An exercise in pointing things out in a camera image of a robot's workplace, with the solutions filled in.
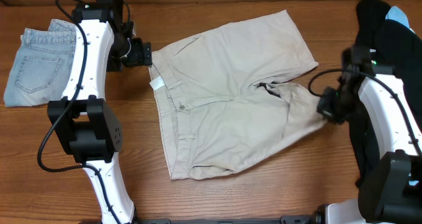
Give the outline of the beige cotton shorts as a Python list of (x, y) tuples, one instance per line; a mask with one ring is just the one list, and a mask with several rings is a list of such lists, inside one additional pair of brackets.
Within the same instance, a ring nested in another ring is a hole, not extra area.
[(240, 173), (321, 129), (318, 98), (295, 82), (317, 65), (287, 11), (153, 52), (150, 84), (170, 179)]

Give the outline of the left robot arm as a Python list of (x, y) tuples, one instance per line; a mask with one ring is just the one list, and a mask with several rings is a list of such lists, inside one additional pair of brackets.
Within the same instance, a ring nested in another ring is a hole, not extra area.
[(42, 151), (56, 134), (66, 154), (75, 159), (69, 170), (83, 169), (101, 208), (101, 223), (140, 223), (129, 198), (119, 166), (123, 131), (105, 99), (107, 72), (123, 67), (152, 65), (152, 46), (136, 36), (128, 4), (124, 0), (77, 0), (68, 15), (75, 24), (75, 53), (69, 81), (61, 99), (50, 101), (51, 122), (37, 154), (45, 171)]

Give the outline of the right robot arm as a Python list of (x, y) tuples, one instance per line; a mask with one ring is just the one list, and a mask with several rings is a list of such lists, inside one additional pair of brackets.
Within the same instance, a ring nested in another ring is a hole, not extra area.
[(395, 66), (379, 61), (375, 53), (355, 45), (345, 49), (340, 85), (324, 90), (316, 110), (341, 124), (363, 105), (377, 139), (378, 161), (363, 179), (356, 199), (322, 206), (315, 223), (421, 222), (421, 131)]

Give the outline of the black printed shirt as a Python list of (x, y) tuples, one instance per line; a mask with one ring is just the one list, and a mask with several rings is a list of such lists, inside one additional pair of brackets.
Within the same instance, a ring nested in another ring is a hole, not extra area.
[(357, 46), (370, 51), (373, 66), (394, 67), (392, 74), (374, 73), (358, 84), (357, 111), (349, 135), (361, 186), (386, 152), (421, 154), (421, 38), (399, 22), (386, 20), (382, 0), (360, 0), (356, 6)]

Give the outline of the folded light blue jeans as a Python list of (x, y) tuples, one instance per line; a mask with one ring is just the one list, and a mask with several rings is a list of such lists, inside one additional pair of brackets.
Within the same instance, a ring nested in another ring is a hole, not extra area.
[(9, 73), (6, 107), (28, 107), (61, 99), (75, 54), (76, 26), (53, 19), (46, 31), (26, 28)]

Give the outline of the light blue shirt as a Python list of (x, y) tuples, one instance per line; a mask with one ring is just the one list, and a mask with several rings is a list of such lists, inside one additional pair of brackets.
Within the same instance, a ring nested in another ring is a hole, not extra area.
[(394, 20), (396, 22), (399, 22), (400, 24), (402, 24), (406, 28), (412, 30), (410, 25), (409, 25), (409, 20), (407, 18), (407, 15), (403, 12), (403, 10), (401, 10), (397, 6), (393, 6), (393, 7), (390, 8), (390, 10), (387, 12), (387, 14), (385, 16), (385, 19), (386, 20)]

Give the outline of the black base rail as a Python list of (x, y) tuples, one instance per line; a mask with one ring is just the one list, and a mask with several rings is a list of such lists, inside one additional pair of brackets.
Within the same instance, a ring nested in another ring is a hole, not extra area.
[(141, 219), (140, 224), (311, 224), (310, 215), (283, 215), (279, 218), (264, 219), (197, 219), (197, 220), (170, 220), (170, 219)]

